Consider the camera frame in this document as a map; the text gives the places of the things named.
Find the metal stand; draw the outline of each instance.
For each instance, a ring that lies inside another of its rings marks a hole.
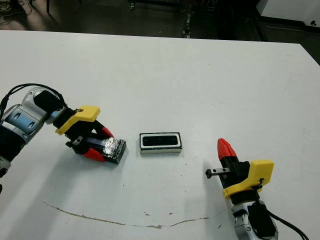
[[[182,32],[183,37],[189,39],[191,37],[190,23],[192,16],[195,13],[199,14],[213,14],[216,8],[217,0],[195,0],[192,5],[188,6],[188,12],[185,21],[185,27]]]

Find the black cable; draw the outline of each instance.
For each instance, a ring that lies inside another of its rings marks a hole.
[[[23,0],[19,0],[19,3],[20,3],[20,6],[21,6],[21,7],[26,4]],[[30,5],[30,2],[28,2],[27,5],[29,6],[29,11],[26,12],[25,14],[26,14],[26,16],[30,16],[31,13],[32,13],[32,7],[31,7],[31,5]],[[0,9],[3,8],[4,6],[5,6],[5,8],[8,7],[8,0],[6,0],[6,1],[3,2],[3,3],[0,3]],[[8,24],[10,24],[12,21],[13,21],[13,20],[10,19],[10,20],[5,20],[5,21],[3,21],[3,22],[0,22],[0,26],[8,25]]]
[[[270,217],[272,217],[275,220],[278,220],[279,222],[281,222],[282,224],[286,225],[287,227],[293,229],[294,231],[296,231],[301,237],[302,239],[305,240],[309,240],[309,238],[307,237],[307,235],[301,231],[299,228],[297,228],[295,225],[291,224],[290,222],[282,219],[281,217],[278,217],[277,215],[274,215],[272,212],[270,212],[268,209],[265,209],[266,212],[269,214]]]
[[[67,104],[65,103],[65,100],[64,100],[64,97],[62,96],[61,93],[59,93],[57,90],[51,88],[51,87],[48,87],[46,85],[43,85],[43,84],[38,84],[38,83],[25,83],[25,84],[20,84],[20,85],[17,85],[15,87],[13,87],[5,96],[4,98],[1,100],[1,103],[0,103],[0,120],[2,119],[4,113],[5,113],[5,110],[6,110],[6,107],[7,107],[7,103],[9,101],[9,97],[12,95],[12,94],[15,94],[16,92],[20,91],[21,89],[24,89],[26,87],[30,87],[30,86],[38,86],[38,87],[42,87],[42,88],[46,88],[50,91],[52,91],[54,94],[56,94],[56,96],[59,98],[59,100],[61,101],[61,103],[64,105],[64,106],[67,106]]]
[[[272,212],[270,212],[270,211],[267,209],[266,206],[263,206],[263,205],[260,203],[259,199],[256,199],[255,202],[256,202],[256,204],[259,205],[262,209],[264,209],[264,210],[268,213],[268,215],[269,215],[270,217],[272,217],[272,218],[275,219],[275,220],[278,220],[279,222],[281,222],[282,224],[286,225],[287,227],[289,227],[289,228],[291,228],[292,230],[294,230],[297,234],[299,234],[300,237],[302,238],[302,240],[309,240],[309,238],[307,237],[307,235],[306,235],[303,231],[301,231],[299,228],[297,228],[295,225],[291,224],[290,222],[282,219],[281,217],[278,217],[277,215],[274,215]]]

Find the white wall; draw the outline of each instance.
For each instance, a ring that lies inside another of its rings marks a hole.
[[[302,21],[306,25],[314,18],[320,27],[320,0],[261,0],[257,9],[265,17]]]

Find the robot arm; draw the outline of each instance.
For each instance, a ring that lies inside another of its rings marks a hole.
[[[1,102],[0,178],[7,173],[12,160],[44,123],[53,124],[59,135],[65,134],[69,138],[66,145],[77,154],[100,162],[119,163],[126,142],[114,138],[112,133],[96,120],[100,113],[98,107],[82,106],[73,110],[65,104],[62,95],[57,91],[40,84],[32,85],[37,87],[28,91],[21,104],[10,107],[5,113],[3,111],[9,95],[23,87],[11,90]]]

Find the dark floor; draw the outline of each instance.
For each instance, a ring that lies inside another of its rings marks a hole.
[[[46,0],[35,0],[30,6],[22,0],[28,13],[12,18],[0,16],[0,30],[53,31],[90,34],[133,35],[183,38],[188,7],[180,9],[136,3],[129,9],[127,0],[51,0],[50,15],[46,12]],[[0,0],[4,7],[6,0]],[[261,41],[255,22],[247,14],[232,12],[231,38],[221,37],[221,22],[212,13],[194,13],[190,22],[191,38],[235,39]],[[270,42],[299,43],[320,64],[320,33],[304,31],[300,27],[258,21],[265,40]],[[222,31],[228,29],[222,25]]]

